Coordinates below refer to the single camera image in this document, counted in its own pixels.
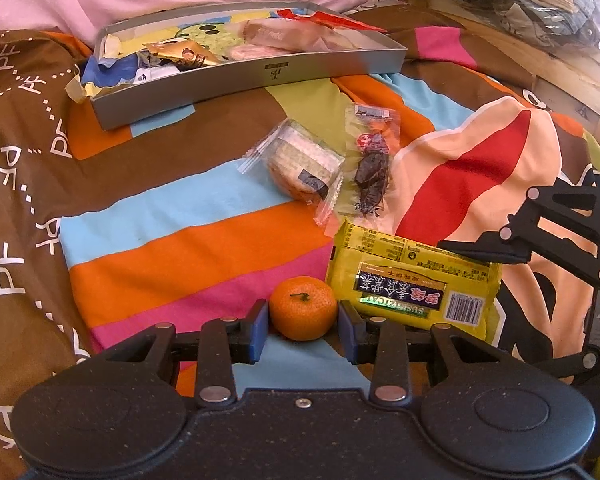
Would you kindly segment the wooden bed frame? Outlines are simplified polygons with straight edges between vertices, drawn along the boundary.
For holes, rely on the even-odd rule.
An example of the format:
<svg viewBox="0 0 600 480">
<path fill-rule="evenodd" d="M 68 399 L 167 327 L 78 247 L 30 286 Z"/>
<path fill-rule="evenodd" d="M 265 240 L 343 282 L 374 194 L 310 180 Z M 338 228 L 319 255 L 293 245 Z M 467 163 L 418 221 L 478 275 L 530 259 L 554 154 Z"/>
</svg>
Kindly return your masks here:
<svg viewBox="0 0 600 480">
<path fill-rule="evenodd" d="M 600 144 L 600 50 L 559 47 L 543 50 L 487 23 L 456 0 L 424 0 L 501 50 L 532 73 L 533 89 L 550 105 L 581 119 Z"/>
</svg>

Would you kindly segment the colourful striped cartoon blanket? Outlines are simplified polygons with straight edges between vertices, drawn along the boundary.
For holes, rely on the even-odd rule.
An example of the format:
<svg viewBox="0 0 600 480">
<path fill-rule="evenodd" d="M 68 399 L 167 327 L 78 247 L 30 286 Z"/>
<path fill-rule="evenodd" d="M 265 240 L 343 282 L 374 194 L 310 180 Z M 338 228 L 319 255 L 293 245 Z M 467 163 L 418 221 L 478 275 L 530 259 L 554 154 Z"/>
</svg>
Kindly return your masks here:
<svg viewBox="0 0 600 480">
<path fill-rule="evenodd" d="M 81 132 L 72 118 L 71 205 L 50 222 L 86 327 L 70 338 L 78 361 L 151 324 L 196 330 L 286 278 L 325 275 L 332 243 L 312 208 L 237 169 L 287 118 L 340 151 L 350 105 L 395 110 L 396 192 L 378 226 L 427 245 L 499 228 L 532 186 L 600 185 L 594 136 L 473 30 L 409 6 L 361 20 L 404 45 L 398 72 L 230 94 L 140 134 Z"/>
</svg>

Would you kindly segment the small orange mandarin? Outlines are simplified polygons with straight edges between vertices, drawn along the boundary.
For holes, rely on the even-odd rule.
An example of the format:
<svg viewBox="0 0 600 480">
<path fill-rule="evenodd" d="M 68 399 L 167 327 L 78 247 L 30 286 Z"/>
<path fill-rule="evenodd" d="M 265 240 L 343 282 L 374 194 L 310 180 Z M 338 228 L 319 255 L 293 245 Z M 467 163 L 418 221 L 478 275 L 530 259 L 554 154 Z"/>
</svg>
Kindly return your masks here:
<svg viewBox="0 0 600 480">
<path fill-rule="evenodd" d="M 312 276 L 280 282 L 268 297 L 276 330 L 293 341 L 322 338 L 336 321 L 338 302 L 332 288 Z"/>
</svg>

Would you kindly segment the clear round cake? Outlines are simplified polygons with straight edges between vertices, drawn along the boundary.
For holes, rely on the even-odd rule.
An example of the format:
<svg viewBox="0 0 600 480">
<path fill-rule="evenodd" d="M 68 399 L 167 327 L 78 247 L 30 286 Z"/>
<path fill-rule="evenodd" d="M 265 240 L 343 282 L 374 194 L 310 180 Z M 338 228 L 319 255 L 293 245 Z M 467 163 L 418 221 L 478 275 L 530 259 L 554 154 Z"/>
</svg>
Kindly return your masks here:
<svg viewBox="0 0 600 480">
<path fill-rule="evenodd" d="M 327 226 L 341 188 L 343 163 L 342 155 L 287 118 L 245 152 L 238 171 L 266 172 L 280 192 L 314 209 L 318 226 Z"/>
</svg>

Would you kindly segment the dried tofu snack packet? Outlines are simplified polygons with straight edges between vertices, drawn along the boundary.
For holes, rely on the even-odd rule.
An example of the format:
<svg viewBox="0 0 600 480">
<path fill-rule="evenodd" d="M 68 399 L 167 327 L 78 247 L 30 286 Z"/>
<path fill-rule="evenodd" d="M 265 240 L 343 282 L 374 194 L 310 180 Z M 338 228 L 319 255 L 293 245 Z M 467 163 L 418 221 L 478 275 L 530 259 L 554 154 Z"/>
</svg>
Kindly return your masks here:
<svg viewBox="0 0 600 480">
<path fill-rule="evenodd" d="M 275 18 L 252 18 L 235 26 L 235 34 L 247 44 L 289 52 L 356 50 L 358 45 L 344 32 L 385 32 L 345 16 L 324 11 L 302 15 L 291 9 L 278 10 Z"/>
</svg>

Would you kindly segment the gold foil snack packet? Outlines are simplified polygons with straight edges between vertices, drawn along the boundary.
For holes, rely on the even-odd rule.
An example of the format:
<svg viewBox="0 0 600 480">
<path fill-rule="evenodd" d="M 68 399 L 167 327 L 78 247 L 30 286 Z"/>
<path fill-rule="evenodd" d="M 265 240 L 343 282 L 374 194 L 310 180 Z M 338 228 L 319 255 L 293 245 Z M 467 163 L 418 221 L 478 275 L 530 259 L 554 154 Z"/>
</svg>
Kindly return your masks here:
<svg viewBox="0 0 600 480">
<path fill-rule="evenodd" d="M 222 60 L 195 40 L 175 38 L 144 44 L 151 58 L 161 65 L 175 65 L 179 70 L 218 66 Z"/>
</svg>

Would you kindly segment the clear packet dark prunes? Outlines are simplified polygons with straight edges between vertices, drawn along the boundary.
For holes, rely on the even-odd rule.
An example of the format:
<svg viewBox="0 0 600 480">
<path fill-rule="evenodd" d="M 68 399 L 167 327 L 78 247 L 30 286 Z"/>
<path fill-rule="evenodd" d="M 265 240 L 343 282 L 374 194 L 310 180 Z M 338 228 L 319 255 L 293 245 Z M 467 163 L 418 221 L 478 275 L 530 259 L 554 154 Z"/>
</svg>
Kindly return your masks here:
<svg viewBox="0 0 600 480">
<path fill-rule="evenodd" d="M 399 114 L 391 108 L 353 104 L 346 111 L 346 133 L 341 211 L 378 218 L 400 148 Z"/>
</svg>

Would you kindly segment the grey cardboard tray box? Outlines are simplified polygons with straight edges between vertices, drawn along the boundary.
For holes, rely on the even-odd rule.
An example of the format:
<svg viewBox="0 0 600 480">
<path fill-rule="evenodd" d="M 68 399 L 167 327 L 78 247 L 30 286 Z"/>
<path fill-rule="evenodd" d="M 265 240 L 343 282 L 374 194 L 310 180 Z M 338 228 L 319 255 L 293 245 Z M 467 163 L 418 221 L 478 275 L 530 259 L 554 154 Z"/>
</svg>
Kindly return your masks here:
<svg viewBox="0 0 600 480">
<path fill-rule="evenodd" d="M 278 58 L 248 61 L 228 58 L 232 47 L 246 44 L 235 34 L 236 23 L 252 18 L 275 18 L 280 9 L 291 9 L 302 15 L 324 11 L 345 16 L 312 2 L 252 2 L 186 6 L 128 18 L 98 33 L 92 55 L 99 60 L 116 60 L 145 50 L 144 44 L 182 38 L 195 40 L 222 63 L 112 88 L 81 84 L 85 64 L 68 82 L 66 92 L 74 102 L 91 102 L 102 128 L 111 130 L 230 93 L 309 79 L 391 73 L 404 61 L 405 47 L 390 39 L 386 32 L 353 30 L 344 34 L 358 45 L 356 50 L 291 52 Z"/>
</svg>

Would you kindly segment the yellow snack bar packet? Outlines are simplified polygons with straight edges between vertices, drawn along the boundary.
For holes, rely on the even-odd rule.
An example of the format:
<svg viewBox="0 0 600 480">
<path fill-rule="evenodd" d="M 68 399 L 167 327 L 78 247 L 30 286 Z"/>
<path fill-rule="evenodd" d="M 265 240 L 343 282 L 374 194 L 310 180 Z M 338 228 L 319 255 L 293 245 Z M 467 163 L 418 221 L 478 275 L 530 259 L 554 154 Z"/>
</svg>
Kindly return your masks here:
<svg viewBox="0 0 600 480">
<path fill-rule="evenodd" d="M 501 266 L 343 221 L 326 283 L 358 312 L 428 330 L 448 323 L 489 341 Z"/>
</svg>

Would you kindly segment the pink wrapped snack in tray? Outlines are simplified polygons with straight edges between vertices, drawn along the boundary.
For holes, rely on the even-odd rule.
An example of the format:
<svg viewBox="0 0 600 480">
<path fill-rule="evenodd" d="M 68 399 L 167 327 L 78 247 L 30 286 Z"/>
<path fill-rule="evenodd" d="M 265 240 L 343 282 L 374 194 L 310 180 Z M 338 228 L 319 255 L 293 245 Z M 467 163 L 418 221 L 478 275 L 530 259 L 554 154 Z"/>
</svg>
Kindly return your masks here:
<svg viewBox="0 0 600 480">
<path fill-rule="evenodd" d="M 259 58 L 278 58 L 290 55 L 291 51 L 284 49 L 258 46 L 257 44 L 240 44 L 228 51 L 228 58 L 232 61 L 258 60 Z"/>
</svg>

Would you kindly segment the brown patterned PF duvet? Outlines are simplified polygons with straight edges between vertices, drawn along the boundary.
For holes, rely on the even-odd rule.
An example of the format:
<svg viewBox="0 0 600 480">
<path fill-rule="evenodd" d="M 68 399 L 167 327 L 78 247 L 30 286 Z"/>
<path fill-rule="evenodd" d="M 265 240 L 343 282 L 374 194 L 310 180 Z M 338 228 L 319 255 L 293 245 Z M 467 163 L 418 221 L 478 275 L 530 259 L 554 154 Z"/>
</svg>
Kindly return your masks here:
<svg viewBox="0 0 600 480">
<path fill-rule="evenodd" d="M 79 54 L 45 32 L 0 30 L 0 479 L 24 469 L 17 399 L 93 353 L 60 244 L 76 169 L 65 84 Z"/>
</svg>

